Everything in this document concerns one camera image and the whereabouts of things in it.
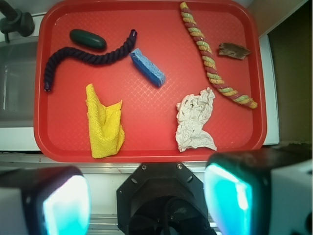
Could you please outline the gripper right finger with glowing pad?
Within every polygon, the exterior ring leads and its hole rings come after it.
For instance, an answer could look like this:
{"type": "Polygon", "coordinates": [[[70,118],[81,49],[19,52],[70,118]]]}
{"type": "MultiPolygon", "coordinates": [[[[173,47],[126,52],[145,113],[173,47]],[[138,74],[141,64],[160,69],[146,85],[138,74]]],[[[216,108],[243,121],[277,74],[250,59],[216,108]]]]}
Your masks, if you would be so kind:
{"type": "Polygon", "coordinates": [[[313,153],[262,148],[213,154],[203,190],[223,235],[310,235],[313,153]]]}

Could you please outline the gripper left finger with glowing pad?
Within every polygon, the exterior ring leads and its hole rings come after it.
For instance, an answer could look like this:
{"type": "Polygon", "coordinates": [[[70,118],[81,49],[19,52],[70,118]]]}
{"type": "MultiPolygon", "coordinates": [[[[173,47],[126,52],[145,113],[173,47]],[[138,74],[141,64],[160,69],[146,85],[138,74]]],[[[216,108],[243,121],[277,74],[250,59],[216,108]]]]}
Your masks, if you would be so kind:
{"type": "Polygon", "coordinates": [[[89,183],[74,166],[0,174],[2,235],[85,235],[90,215],[89,183]]]}

